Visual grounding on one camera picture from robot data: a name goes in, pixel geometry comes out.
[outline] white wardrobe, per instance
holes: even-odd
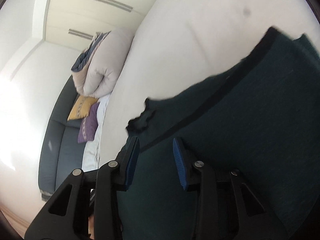
[[[50,0],[45,39],[83,50],[96,32],[117,26],[134,32],[156,0]]]

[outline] gray sofa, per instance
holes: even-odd
[[[67,121],[77,98],[70,77],[53,108],[42,145],[38,184],[44,201],[74,169],[82,166],[85,143],[77,142],[81,119]]]

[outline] white sheet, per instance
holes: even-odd
[[[82,159],[82,170],[84,172],[99,168],[100,138],[110,95],[108,94],[98,100],[100,102],[97,109],[98,128],[94,135],[94,140],[87,142],[84,147]]]
[[[292,38],[306,33],[320,50],[320,25],[305,0],[157,0],[110,97],[99,166],[116,157],[147,97],[173,97],[231,68],[272,25]]]

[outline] yellow cushion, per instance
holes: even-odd
[[[98,99],[96,98],[79,96],[69,114],[68,121],[87,117],[90,112],[90,107],[97,101]]]

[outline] blanket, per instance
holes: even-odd
[[[308,38],[270,28],[249,56],[128,124],[140,139],[133,184],[118,192],[124,240],[189,240],[197,195],[172,152],[180,136],[213,168],[238,168],[291,236],[320,194],[320,60]]]

